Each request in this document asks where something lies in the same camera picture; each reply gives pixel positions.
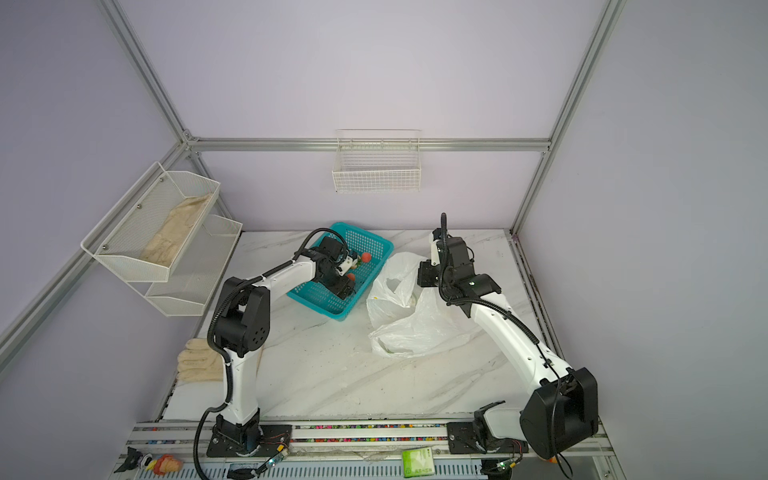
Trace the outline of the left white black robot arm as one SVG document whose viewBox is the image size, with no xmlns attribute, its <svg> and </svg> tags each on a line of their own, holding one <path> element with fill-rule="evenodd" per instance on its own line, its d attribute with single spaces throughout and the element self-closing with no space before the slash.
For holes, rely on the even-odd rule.
<svg viewBox="0 0 768 480">
<path fill-rule="evenodd" d="M 256 277 L 231 277 L 224 283 L 207 333 L 208 345 L 222 357 L 225 376 L 223 403 L 206 411 L 217 415 L 216 437 L 226 438 L 244 454 L 262 443 L 255 382 L 247 375 L 269 336 L 272 303 L 307 282 L 345 300 L 355 293 L 350 270 L 358 263 L 358 254 L 341 234 L 318 228 L 289 260 Z"/>
</svg>

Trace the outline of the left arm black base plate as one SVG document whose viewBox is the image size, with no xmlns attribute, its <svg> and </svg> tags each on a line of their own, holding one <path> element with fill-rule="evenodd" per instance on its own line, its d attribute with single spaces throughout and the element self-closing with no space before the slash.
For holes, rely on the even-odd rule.
<svg viewBox="0 0 768 480">
<path fill-rule="evenodd" d="M 278 453 L 278 449 L 288 448 L 293 427 L 289 424 L 259 425 L 246 431 L 224 422 L 215 425 L 211 440 L 206 449 L 209 458 L 268 458 Z"/>
</svg>

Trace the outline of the white plastic bag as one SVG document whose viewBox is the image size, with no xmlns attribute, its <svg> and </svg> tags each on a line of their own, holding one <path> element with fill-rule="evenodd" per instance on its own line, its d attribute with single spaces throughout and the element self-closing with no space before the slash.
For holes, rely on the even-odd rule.
<svg viewBox="0 0 768 480">
<path fill-rule="evenodd" d="M 366 308 L 373 328 L 372 353 L 379 357 L 434 355 L 463 346 L 480 333 L 480 327 L 460 308 L 447 306 L 435 288 L 417 285 L 423 260 L 410 252 L 394 254 L 373 280 Z"/>
</svg>

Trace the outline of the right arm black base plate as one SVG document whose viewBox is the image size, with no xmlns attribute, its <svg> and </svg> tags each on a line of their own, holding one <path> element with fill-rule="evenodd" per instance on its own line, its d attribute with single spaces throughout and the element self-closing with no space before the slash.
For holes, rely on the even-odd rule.
<svg viewBox="0 0 768 480">
<path fill-rule="evenodd" d="M 494 436 L 480 421 L 448 422 L 446 424 L 451 454 L 526 454 L 528 444 L 513 438 Z"/>
</svg>

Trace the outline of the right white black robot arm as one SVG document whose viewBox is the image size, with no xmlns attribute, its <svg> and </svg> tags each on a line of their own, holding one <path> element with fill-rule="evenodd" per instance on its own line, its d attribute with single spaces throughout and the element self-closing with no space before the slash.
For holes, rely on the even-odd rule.
<svg viewBox="0 0 768 480">
<path fill-rule="evenodd" d="M 504 441 L 523 441 L 536 455 L 554 459 L 599 430 L 598 383 L 549 349 L 513 312 L 500 285 L 475 271 L 474 251 L 448 232 L 447 215 L 433 230 L 430 258 L 420 263 L 417 283 L 435 291 L 490 336 L 520 377 L 527 396 L 521 408 L 503 401 L 474 412 L 472 446 L 485 453 Z"/>
</svg>

